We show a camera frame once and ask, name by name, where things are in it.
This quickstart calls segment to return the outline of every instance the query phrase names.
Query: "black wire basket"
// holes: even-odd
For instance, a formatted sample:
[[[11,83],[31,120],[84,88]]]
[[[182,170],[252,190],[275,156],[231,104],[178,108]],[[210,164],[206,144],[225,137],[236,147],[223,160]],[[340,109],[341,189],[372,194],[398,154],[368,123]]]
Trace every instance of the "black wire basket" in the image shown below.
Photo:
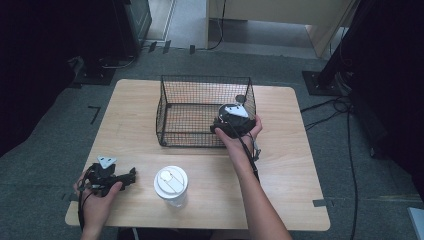
[[[250,119],[256,114],[249,77],[166,75],[160,91],[156,135],[161,146],[224,147],[210,130],[219,108],[239,102]]]

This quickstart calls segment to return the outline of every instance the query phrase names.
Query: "small device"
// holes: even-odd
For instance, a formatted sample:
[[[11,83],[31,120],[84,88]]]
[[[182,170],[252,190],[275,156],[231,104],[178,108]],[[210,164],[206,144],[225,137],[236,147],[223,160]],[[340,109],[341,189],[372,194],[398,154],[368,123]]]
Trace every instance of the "small device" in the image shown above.
[[[256,121],[249,118],[249,114],[243,106],[244,96],[236,97],[237,103],[224,104],[218,109],[218,117],[210,126],[212,133],[215,133],[215,128],[220,128],[231,138],[242,137],[252,130]]]
[[[104,197],[117,182],[122,182],[120,191],[125,190],[125,187],[131,183],[135,183],[135,168],[132,168],[129,173],[120,176],[115,176],[114,172],[115,164],[104,169],[99,163],[93,163],[87,176],[88,181],[90,181],[91,190],[100,191],[101,196]]]

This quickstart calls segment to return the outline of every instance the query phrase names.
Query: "cup lid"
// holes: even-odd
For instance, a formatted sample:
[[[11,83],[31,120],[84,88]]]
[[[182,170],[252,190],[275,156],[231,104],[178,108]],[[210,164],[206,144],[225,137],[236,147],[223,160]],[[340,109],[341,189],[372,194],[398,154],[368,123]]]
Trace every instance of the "cup lid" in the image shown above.
[[[155,190],[162,198],[174,198],[187,187],[187,174],[179,167],[168,166],[159,170],[155,177]]]

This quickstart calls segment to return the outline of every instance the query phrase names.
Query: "black cable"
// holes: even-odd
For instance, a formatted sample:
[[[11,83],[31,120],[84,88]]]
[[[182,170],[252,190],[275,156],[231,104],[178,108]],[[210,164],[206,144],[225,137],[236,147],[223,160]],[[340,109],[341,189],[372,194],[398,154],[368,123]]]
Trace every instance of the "black cable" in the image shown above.
[[[233,125],[231,125],[231,123],[227,122],[228,125],[231,127],[231,130],[233,130],[233,132],[236,134],[236,137],[238,138],[238,140],[240,141],[241,145],[243,146],[244,152],[247,155],[247,158],[249,159],[250,162],[250,166],[252,166],[252,170],[253,170],[253,174],[255,175],[256,179],[258,180],[258,182],[260,182],[259,180],[259,173],[258,173],[258,168],[255,165],[255,161],[253,160],[253,154],[255,152],[255,148],[253,148],[253,154],[249,151],[249,148],[246,146],[246,144],[244,143],[243,139],[241,139],[240,135],[237,133],[237,131],[234,129]]]
[[[311,129],[312,127],[316,126],[317,124],[319,124],[321,122],[325,122],[325,121],[331,119],[334,116],[337,116],[337,115],[342,114],[342,113],[347,113],[347,143],[348,143],[348,150],[349,150],[349,161],[350,161],[350,169],[351,169],[351,172],[352,172],[352,180],[353,180],[353,187],[354,187],[354,201],[355,201],[355,203],[354,203],[355,204],[354,205],[354,213],[353,213],[353,223],[352,223],[352,232],[351,232],[351,235],[350,235],[350,239],[353,240],[355,238],[355,232],[356,232],[356,222],[357,222],[357,218],[358,218],[359,200],[358,200],[358,184],[356,182],[355,168],[353,166],[352,144],[351,144],[351,137],[350,137],[350,112],[351,112],[351,109],[352,109],[352,105],[348,105],[347,102],[340,101],[340,98],[342,98],[342,97],[332,99],[332,100],[328,100],[328,101],[325,101],[325,102],[320,103],[320,104],[313,105],[311,107],[302,109],[301,112],[305,112],[305,111],[308,111],[308,110],[311,110],[311,109],[318,108],[318,107],[323,106],[323,105],[330,103],[330,102],[333,102],[333,107],[334,107],[334,109],[336,109],[336,112],[333,113],[333,115],[331,115],[330,117],[319,120],[315,123],[310,123],[310,124],[305,125],[305,127],[310,126],[309,128],[306,129],[306,131]],[[345,107],[344,109],[339,109],[339,108],[336,107],[337,106],[336,104],[340,104],[340,103]]]
[[[89,167],[87,169],[87,171],[85,171],[84,177],[82,179],[80,179],[78,181],[78,191],[80,192],[79,196],[78,196],[78,220],[80,222],[80,227],[81,227],[81,231],[84,229],[84,225],[85,225],[85,221],[84,221],[84,204],[85,201],[87,200],[87,198],[89,196],[91,196],[92,193],[90,193],[85,199],[84,201],[82,201],[82,195],[83,192],[85,190],[85,182],[87,181],[87,177],[90,174],[91,171],[91,167]]]
[[[353,159],[352,159],[352,145],[350,140],[350,108],[347,112],[347,145],[349,148],[349,160],[350,160],[350,169],[352,171],[352,179],[353,179],[353,187],[354,187],[354,199],[355,199],[355,208],[353,212],[353,223],[352,223],[352,232],[350,234],[350,239],[353,240],[355,238],[356,231],[356,219],[358,218],[358,185],[356,183],[356,175],[355,168],[353,167]]]
[[[219,39],[219,42],[212,48],[207,48],[206,50],[213,50],[216,47],[219,46],[219,44],[221,44],[222,39],[224,38],[224,16],[225,16],[225,5],[227,3],[227,0],[224,0],[224,6],[222,7],[222,17],[221,17],[221,38]]]
[[[127,64],[124,64],[124,65],[116,65],[116,66],[102,66],[102,68],[106,68],[106,69],[119,69],[119,68],[126,68],[126,67],[128,67],[129,65],[131,65],[131,64],[134,62],[134,60],[135,60],[135,57],[134,57],[134,56],[132,56],[132,58],[131,58],[130,62],[129,62],[129,63],[127,63]]]
[[[319,104],[316,104],[316,105],[313,105],[313,106],[310,106],[310,107],[307,107],[307,108],[304,108],[304,109],[300,110],[300,112],[303,113],[303,112],[306,112],[306,111],[309,111],[309,110],[316,109],[318,107],[324,106],[324,105],[326,105],[328,103],[333,103],[333,108],[336,109],[336,112],[334,112],[331,116],[329,116],[327,118],[324,118],[324,119],[321,119],[321,120],[318,120],[318,121],[313,122],[313,123],[306,124],[305,125],[306,131],[310,130],[311,128],[315,127],[316,125],[318,125],[320,123],[323,123],[323,122],[326,122],[326,121],[330,120],[331,118],[333,118],[333,117],[335,117],[337,115],[340,115],[342,113],[348,112],[349,109],[350,109],[350,106],[348,105],[347,102],[340,101],[341,98],[345,98],[345,97],[343,96],[343,97],[338,97],[338,98],[335,98],[335,99],[331,99],[331,100],[325,101],[323,103],[319,103]],[[342,104],[344,106],[344,108],[343,109],[339,109],[337,107],[337,104]]]

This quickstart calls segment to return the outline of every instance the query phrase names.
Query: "person's right hand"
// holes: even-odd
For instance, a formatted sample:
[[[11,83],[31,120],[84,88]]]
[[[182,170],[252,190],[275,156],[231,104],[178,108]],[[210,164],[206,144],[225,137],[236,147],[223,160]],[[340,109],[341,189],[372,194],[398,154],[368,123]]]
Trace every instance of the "person's right hand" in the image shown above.
[[[250,131],[250,135],[247,134],[242,137],[243,142],[248,147],[249,151],[253,151],[252,138],[256,140],[259,132],[262,131],[262,122],[261,118],[256,115],[255,116],[256,125]],[[237,138],[230,138],[219,128],[215,128],[215,134],[219,139],[225,144],[227,147],[228,154],[230,155],[230,159],[233,161],[234,167],[236,170],[240,167],[241,169],[245,169],[246,171],[252,171],[252,167],[250,166],[249,159],[244,151],[243,146],[240,143],[240,140]]]

